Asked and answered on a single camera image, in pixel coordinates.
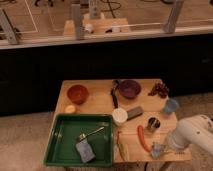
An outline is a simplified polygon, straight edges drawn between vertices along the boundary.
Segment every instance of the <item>green tray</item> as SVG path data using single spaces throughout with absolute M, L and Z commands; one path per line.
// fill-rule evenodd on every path
M 104 129 L 87 137 L 95 159 L 82 163 L 76 150 L 76 138 L 81 133 Z M 47 146 L 44 164 L 64 167 L 109 167 L 113 163 L 112 116 L 103 114 L 60 114 L 56 117 Z

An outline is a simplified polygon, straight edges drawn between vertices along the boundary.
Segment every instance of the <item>blue cup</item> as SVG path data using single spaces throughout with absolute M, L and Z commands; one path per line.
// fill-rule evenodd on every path
M 177 100 L 170 98 L 166 101 L 163 111 L 164 113 L 171 114 L 172 112 L 175 112 L 179 107 L 180 105 Z

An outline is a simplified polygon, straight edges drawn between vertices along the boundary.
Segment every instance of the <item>gray sponge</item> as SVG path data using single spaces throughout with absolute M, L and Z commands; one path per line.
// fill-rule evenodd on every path
M 86 138 L 76 144 L 76 149 L 78 150 L 83 163 L 87 163 L 95 158 L 95 154 Z

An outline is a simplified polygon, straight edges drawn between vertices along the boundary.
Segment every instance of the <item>tiled floor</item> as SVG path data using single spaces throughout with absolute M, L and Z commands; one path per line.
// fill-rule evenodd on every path
M 178 119 L 197 114 L 213 118 L 213 93 L 175 97 L 181 108 Z M 62 171 L 43 166 L 43 157 L 52 113 L 0 117 L 0 171 Z M 172 163 L 169 171 L 213 171 L 213 156 L 191 145 L 192 160 Z M 150 163 L 148 171 L 158 171 L 162 163 Z M 144 163 L 115 165 L 113 168 L 72 168 L 71 171 L 142 171 Z
M 162 28 L 167 22 L 172 5 L 160 0 L 116 0 L 122 6 L 115 11 L 117 18 L 127 18 L 132 30 Z M 54 0 L 54 6 L 48 6 L 47 0 L 40 0 L 39 7 L 34 0 L 17 0 L 17 3 L 2 3 L 12 24 L 22 32 L 22 38 L 60 36 L 65 21 L 71 19 L 71 1 Z M 101 10 L 109 9 L 106 3 L 99 2 Z M 110 12 L 104 12 L 106 18 L 112 18 Z M 184 2 L 177 26 L 213 25 L 213 6 L 209 1 L 187 0 Z

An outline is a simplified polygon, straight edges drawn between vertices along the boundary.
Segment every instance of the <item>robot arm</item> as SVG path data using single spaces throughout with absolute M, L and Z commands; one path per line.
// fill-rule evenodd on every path
M 180 151 L 190 143 L 196 144 L 213 155 L 213 122 L 205 115 L 178 121 L 176 128 L 168 134 L 170 148 Z

